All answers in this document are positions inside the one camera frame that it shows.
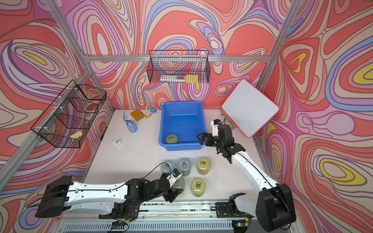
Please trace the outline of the olive green tea canister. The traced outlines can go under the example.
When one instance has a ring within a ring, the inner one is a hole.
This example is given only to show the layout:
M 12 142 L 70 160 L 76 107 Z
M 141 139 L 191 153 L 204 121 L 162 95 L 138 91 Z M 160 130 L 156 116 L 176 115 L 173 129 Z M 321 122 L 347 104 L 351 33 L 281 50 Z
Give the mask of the olive green tea canister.
M 194 179 L 191 182 L 190 190 L 191 190 L 191 193 L 192 193 L 192 195 L 194 197 L 199 198 L 199 197 L 203 196 L 203 194 L 205 193 L 205 191 L 206 191 L 206 184 L 200 178 Z

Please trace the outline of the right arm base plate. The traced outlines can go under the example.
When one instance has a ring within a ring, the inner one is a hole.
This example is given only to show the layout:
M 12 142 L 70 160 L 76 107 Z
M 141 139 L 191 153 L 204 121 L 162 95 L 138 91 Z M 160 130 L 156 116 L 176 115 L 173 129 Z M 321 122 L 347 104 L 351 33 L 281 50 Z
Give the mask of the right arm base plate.
M 233 218 L 231 204 L 229 202 L 217 202 L 215 203 L 215 211 L 217 218 Z

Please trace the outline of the green tea canister front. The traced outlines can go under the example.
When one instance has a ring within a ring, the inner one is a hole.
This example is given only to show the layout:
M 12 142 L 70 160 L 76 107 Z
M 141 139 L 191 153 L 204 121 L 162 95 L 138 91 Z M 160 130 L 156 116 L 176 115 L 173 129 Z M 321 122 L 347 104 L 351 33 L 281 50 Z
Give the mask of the green tea canister front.
M 178 137 L 175 134 L 170 134 L 166 137 L 167 144 L 176 144 L 178 143 Z

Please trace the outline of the yellow-green tea canister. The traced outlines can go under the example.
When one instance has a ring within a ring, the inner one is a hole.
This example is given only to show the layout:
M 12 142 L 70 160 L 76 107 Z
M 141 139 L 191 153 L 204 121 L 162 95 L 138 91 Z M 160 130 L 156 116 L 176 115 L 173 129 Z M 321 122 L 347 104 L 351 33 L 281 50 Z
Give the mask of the yellow-green tea canister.
M 200 158 L 197 162 L 197 172 L 200 175 L 207 175 L 211 168 L 211 162 L 207 158 Z

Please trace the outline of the blue plastic basket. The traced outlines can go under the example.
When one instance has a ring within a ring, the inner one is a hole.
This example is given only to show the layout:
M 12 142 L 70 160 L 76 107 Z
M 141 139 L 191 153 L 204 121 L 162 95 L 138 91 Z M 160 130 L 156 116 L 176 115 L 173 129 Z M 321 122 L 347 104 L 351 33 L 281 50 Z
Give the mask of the blue plastic basket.
M 159 144 L 167 151 L 200 150 L 197 135 L 206 133 L 204 107 L 201 102 L 165 103 L 161 110 Z M 178 143 L 167 144 L 166 137 L 175 134 Z

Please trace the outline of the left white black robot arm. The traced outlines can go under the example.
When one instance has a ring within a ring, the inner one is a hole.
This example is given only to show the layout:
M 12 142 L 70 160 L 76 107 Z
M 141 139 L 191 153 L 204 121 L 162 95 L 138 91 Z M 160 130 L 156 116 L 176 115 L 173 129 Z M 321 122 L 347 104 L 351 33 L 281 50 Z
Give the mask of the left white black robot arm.
M 174 200 L 172 186 L 181 179 L 178 170 L 150 181 L 134 178 L 117 184 L 86 184 L 63 176 L 47 185 L 35 213 L 36 218 L 53 218 L 67 212 L 88 212 L 100 218 L 137 218 L 143 202 L 164 196 Z

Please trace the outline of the grey-blue tea canister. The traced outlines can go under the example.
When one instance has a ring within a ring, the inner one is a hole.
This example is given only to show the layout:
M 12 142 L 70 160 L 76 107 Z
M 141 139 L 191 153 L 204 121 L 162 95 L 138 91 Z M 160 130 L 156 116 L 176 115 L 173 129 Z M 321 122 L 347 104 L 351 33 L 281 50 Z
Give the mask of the grey-blue tea canister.
M 166 177 L 169 176 L 175 169 L 174 163 L 170 160 L 163 162 L 160 166 L 160 170 Z
M 190 160 L 184 158 L 181 159 L 178 163 L 178 169 L 181 171 L 183 176 L 189 176 L 191 173 L 192 163 Z

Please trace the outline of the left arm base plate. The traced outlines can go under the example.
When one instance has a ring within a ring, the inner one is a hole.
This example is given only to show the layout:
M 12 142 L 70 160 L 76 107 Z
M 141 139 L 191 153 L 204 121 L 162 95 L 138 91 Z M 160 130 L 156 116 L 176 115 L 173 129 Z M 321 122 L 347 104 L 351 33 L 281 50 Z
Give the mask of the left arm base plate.
M 136 219 L 139 215 L 138 203 L 114 203 L 111 213 L 99 215 L 99 219 Z

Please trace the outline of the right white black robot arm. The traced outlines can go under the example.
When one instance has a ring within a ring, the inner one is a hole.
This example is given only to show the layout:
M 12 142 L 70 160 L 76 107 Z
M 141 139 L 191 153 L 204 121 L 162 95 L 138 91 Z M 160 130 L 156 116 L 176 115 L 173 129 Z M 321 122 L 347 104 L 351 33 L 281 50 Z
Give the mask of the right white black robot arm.
M 266 232 L 276 229 L 288 230 L 296 221 L 294 201 L 289 186 L 285 183 L 279 184 L 256 165 L 245 148 L 235 142 L 229 125 L 214 123 L 212 129 L 212 133 L 197 135 L 199 143 L 215 147 L 217 154 L 221 154 L 236 167 L 257 193 L 255 201 L 243 192 L 231 195 L 228 202 L 216 204 L 217 215 L 255 217 Z

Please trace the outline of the dark green tea canister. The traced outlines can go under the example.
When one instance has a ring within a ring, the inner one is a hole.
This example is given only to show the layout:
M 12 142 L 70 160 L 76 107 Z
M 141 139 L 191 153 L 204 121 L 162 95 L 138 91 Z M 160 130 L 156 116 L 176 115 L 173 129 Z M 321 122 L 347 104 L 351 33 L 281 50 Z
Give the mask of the dark green tea canister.
M 185 188 L 185 179 L 182 176 L 180 179 L 178 179 L 174 185 L 172 186 L 172 190 L 184 190 Z

